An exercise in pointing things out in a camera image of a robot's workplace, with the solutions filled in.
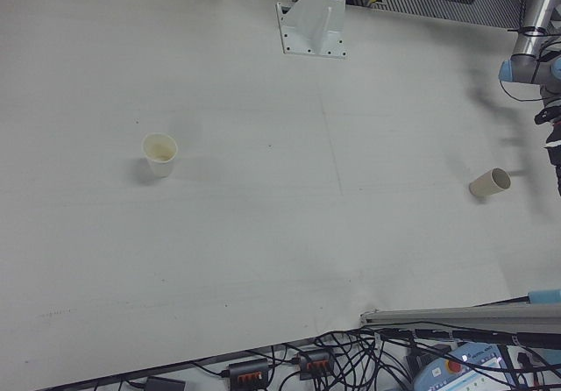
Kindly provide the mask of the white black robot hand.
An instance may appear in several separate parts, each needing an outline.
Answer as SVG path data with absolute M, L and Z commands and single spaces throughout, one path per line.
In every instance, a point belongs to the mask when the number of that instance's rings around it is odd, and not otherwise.
M 545 149 L 548 152 L 551 165 L 555 168 L 557 177 L 557 190 L 561 193 L 561 154 L 560 154 L 560 122 L 552 125 L 552 132 L 545 142 Z

